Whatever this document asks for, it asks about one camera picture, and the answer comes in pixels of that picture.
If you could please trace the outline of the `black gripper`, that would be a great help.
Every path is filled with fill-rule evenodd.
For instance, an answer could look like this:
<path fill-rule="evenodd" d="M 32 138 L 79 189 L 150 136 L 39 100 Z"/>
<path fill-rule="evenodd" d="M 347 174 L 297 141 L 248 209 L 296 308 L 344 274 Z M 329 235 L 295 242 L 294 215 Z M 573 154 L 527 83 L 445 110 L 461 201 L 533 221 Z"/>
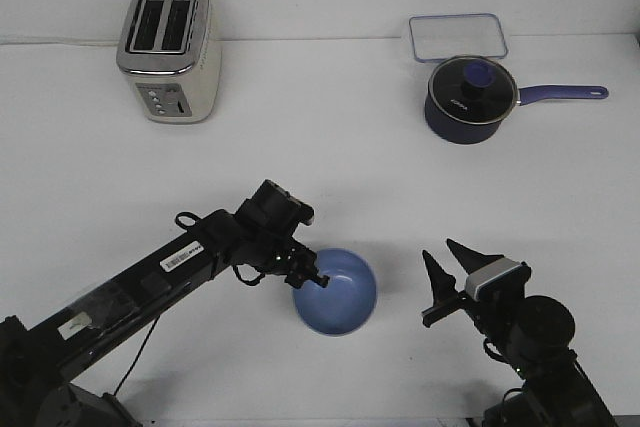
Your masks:
<path fill-rule="evenodd" d="M 502 254 L 482 254 L 448 238 L 446 245 L 467 275 L 503 258 Z M 422 323 L 429 328 L 452 313 L 463 310 L 474 326 L 485 336 L 502 335 L 514 316 L 516 306 L 524 299 L 524 285 L 530 278 L 530 267 L 507 275 L 490 284 L 474 301 L 465 291 L 457 291 L 456 279 L 444 271 L 436 259 L 422 251 L 429 277 L 433 305 L 422 312 Z"/>
<path fill-rule="evenodd" d="M 326 288 L 330 277 L 318 273 L 317 254 L 293 238 L 300 224 L 290 220 L 287 192 L 267 179 L 233 215 L 245 230 L 233 254 L 234 274 L 248 286 L 268 275 L 282 275 L 294 288 L 307 281 Z"/>

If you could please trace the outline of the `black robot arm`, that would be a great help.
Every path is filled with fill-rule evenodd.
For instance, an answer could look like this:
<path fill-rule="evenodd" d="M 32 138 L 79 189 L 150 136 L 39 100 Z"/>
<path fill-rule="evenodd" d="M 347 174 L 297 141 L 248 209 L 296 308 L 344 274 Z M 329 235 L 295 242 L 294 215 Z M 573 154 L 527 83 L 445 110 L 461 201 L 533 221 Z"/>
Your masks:
<path fill-rule="evenodd" d="M 464 311 L 483 335 L 483 349 L 522 379 L 488 408 L 483 426 L 613 426 L 616 420 L 569 346 L 575 320 L 559 301 L 528 296 L 532 269 L 502 254 L 482 254 L 452 239 L 446 242 L 467 274 L 462 290 L 434 257 L 422 254 L 433 304 L 422 313 L 425 327 Z"/>
<path fill-rule="evenodd" d="M 281 275 L 299 289 L 329 279 L 315 252 L 296 241 L 314 210 L 271 180 L 235 213 L 194 216 L 183 234 L 35 327 L 15 316 L 1 324 L 1 423 L 4 426 L 135 426 L 115 395 L 74 379 L 227 268 L 253 267 L 259 283 Z"/>

